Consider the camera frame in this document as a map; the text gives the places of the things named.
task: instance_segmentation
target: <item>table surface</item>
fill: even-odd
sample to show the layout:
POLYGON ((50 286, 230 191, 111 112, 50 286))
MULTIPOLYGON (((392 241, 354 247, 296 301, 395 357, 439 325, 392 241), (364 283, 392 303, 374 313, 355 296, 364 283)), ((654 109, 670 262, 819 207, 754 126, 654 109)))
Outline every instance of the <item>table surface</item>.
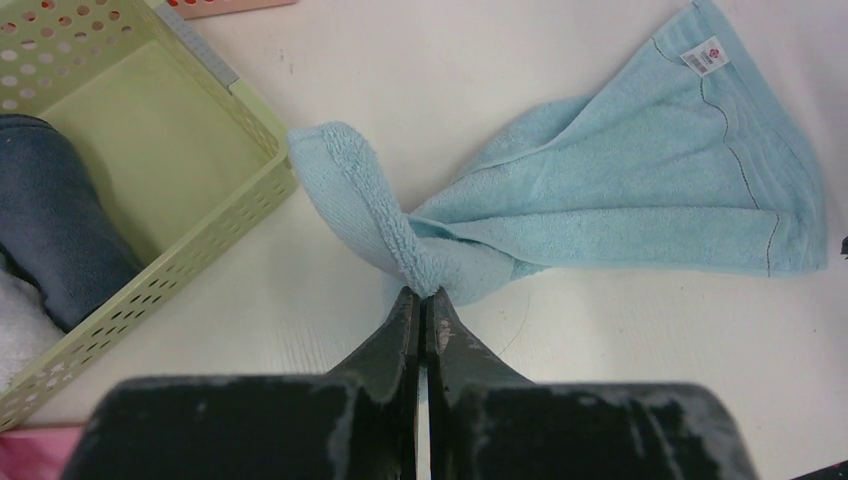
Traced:
MULTIPOLYGON (((764 479, 848 457, 848 3, 718 0, 825 172, 830 268, 793 279, 556 269, 459 309, 540 382, 685 381, 736 418, 764 479)), ((302 0, 193 22, 291 126, 346 121, 403 207, 533 105, 598 90, 681 0, 302 0)), ((400 284, 348 251, 302 190, 38 411, 83 421, 116 382, 323 372, 400 284)))

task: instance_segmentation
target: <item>light blue towel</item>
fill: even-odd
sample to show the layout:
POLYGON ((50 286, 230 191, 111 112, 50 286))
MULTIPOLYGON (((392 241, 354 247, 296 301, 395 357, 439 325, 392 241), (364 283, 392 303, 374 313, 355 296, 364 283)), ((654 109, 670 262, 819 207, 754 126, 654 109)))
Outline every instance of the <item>light blue towel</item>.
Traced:
POLYGON ((516 120, 411 215, 352 128, 289 141, 333 231, 421 296, 444 286, 469 303, 547 267, 786 276, 826 266, 812 150, 707 0, 598 94, 516 120), (713 36, 730 63, 701 78, 680 55, 713 36))

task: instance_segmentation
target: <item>pink cloth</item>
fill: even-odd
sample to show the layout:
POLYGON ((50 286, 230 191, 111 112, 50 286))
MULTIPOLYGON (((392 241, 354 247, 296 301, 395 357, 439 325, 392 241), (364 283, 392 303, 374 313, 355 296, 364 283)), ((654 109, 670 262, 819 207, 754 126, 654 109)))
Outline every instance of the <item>pink cloth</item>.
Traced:
POLYGON ((58 480, 82 427, 0 434, 0 480, 58 480))

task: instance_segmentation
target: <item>pink object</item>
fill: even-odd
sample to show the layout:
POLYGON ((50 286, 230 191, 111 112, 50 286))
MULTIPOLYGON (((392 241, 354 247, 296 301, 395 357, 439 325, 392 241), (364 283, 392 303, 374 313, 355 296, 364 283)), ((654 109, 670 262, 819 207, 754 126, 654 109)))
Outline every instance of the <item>pink object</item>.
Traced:
POLYGON ((82 427, 0 434, 0 480, 58 480, 80 436, 82 427))
POLYGON ((168 0, 183 18, 209 17, 257 8, 279 7, 297 0, 168 0))

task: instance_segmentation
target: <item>white surface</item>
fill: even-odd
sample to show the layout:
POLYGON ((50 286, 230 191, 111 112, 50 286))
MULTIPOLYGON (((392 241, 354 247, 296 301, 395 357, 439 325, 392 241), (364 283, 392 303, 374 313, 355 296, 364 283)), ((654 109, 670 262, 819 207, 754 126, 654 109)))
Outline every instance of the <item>white surface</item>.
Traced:
MULTIPOLYGON (((553 270, 459 313, 533 380, 706 385, 762 477, 786 479, 848 458, 848 270, 836 254, 848 234, 848 3, 718 3, 820 156, 830 269, 790 281, 553 270)), ((292 126, 362 131, 411 209, 522 111, 599 89, 681 5, 302 0, 194 25, 292 126)), ((299 191, 31 422, 81 421, 134 375, 324 371, 381 323, 398 287, 299 191)))

